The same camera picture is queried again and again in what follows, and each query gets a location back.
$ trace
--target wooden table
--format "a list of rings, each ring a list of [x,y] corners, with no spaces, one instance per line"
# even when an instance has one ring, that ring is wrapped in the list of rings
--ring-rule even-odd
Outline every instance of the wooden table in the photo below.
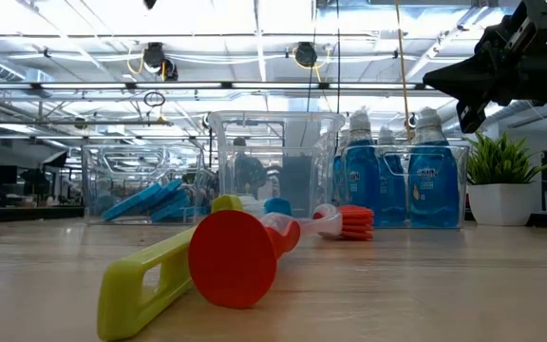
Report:
[[[0,341],[95,341],[106,265],[173,228],[0,223]],[[547,230],[304,239],[251,310],[192,291],[137,341],[546,341]]]

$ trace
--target yellow-green handle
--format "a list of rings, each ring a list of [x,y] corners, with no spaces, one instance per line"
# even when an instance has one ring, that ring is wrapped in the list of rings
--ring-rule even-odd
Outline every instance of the yellow-green handle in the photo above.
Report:
[[[187,251],[194,231],[170,237],[107,267],[97,317],[102,340],[135,335],[191,287]],[[158,286],[143,286],[144,274],[160,264]]]

